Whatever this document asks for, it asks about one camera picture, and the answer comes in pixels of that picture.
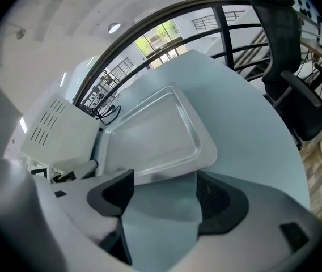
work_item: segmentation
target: railing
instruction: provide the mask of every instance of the railing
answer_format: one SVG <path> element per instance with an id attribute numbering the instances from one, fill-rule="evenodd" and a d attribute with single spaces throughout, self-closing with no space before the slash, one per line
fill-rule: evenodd
<path id="1" fill-rule="evenodd" d="M 74 104 L 80 106 L 82 99 L 85 97 L 85 94 L 88 92 L 90 87 L 93 85 L 96 78 L 102 73 L 102 71 L 131 43 L 133 43 L 137 38 L 142 36 L 147 31 L 153 29 L 154 27 L 160 25 L 163 22 L 166 22 L 172 18 L 184 15 L 189 12 L 193 12 L 199 9 L 211 7 L 214 11 L 214 17 L 217 22 L 218 28 L 207 30 L 203 33 L 198 33 L 194 36 L 182 39 L 178 42 L 173 43 L 172 45 L 162 49 L 161 51 L 155 53 L 152 57 L 148 58 L 142 64 L 134 68 L 127 76 L 123 78 L 115 87 L 113 87 L 108 94 L 106 94 L 101 101 L 97 104 L 97 108 L 102 106 L 125 82 L 127 82 L 131 77 L 136 75 L 143 68 L 148 66 L 154 60 L 158 59 L 160 56 L 166 54 L 172 49 L 175 49 L 181 45 L 189 43 L 191 41 L 200 39 L 202 37 L 220 33 L 223 43 L 223 52 L 217 53 L 211 57 L 225 57 L 226 66 L 231 69 L 234 69 L 234 60 L 233 53 L 244 51 L 252 48 L 259 48 L 262 46 L 268 46 L 267 42 L 255 43 L 251 45 L 240 46 L 238 48 L 232 48 L 230 31 L 233 29 L 249 28 L 249 27 L 261 27 L 260 24 L 239 24 L 239 25 L 228 25 L 227 18 L 223 11 L 222 6 L 226 5 L 250 5 L 249 0 L 186 0 L 174 5 L 170 5 L 164 9 L 161 9 L 150 16 L 144 18 L 131 28 L 129 28 L 123 35 L 121 35 L 97 60 L 93 65 L 92 69 L 89 71 L 85 77 L 82 85 L 80 86 L 75 99 Z M 240 65 L 239 69 L 244 67 L 249 67 L 253 64 L 248 63 L 246 66 Z"/>
<path id="2" fill-rule="evenodd" d="M 231 25 L 244 12 L 244 10 L 224 12 L 225 17 L 227 19 L 227 24 Z M 195 19 L 192 22 L 194 23 L 196 30 L 208 30 L 218 28 L 218 23 L 214 15 L 204 16 Z"/>

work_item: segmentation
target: metal tray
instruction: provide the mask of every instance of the metal tray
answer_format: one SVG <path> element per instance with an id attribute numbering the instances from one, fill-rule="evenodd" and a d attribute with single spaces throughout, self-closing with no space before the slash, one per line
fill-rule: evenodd
<path id="1" fill-rule="evenodd" d="M 98 175 L 134 169 L 135 185 L 212 165 L 217 147 L 176 84 L 164 87 L 104 130 Z"/>

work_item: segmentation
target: ceiling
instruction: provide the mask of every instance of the ceiling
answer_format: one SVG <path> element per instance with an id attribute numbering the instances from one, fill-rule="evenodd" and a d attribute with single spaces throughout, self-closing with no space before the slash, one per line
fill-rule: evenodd
<path id="1" fill-rule="evenodd" d="M 64 71 L 100 55 L 136 20 L 182 0 L 18 0 L 0 24 L 0 88 L 24 112 Z M 120 22 L 112 35 L 107 27 Z M 25 29 L 25 36 L 16 32 Z"/>

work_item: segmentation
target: railing post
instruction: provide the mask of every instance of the railing post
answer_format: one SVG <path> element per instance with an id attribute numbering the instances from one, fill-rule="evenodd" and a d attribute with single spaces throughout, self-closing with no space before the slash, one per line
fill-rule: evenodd
<path id="1" fill-rule="evenodd" d="M 225 65 L 230 69 L 234 69 L 234 59 L 233 59 L 233 49 L 231 46 L 230 33 L 228 29 L 227 19 L 222 6 L 217 6 L 213 8 L 214 16 L 217 21 L 217 25 L 222 29 L 220 36 L 222 38 L 222 43 L 224 47 L 225 55 Z"/>

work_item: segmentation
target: chair backrest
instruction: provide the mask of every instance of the chair backrest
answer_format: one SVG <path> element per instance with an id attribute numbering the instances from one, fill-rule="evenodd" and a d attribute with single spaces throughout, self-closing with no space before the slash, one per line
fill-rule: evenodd
<path id="1" fill-rule="evenodd" d="M 262 81 L 281 78 L 284 70 L 294 73 L 301 60 L 300 29 L 294 0 L 250 0 L 267 36 L 271 60 Z"/>

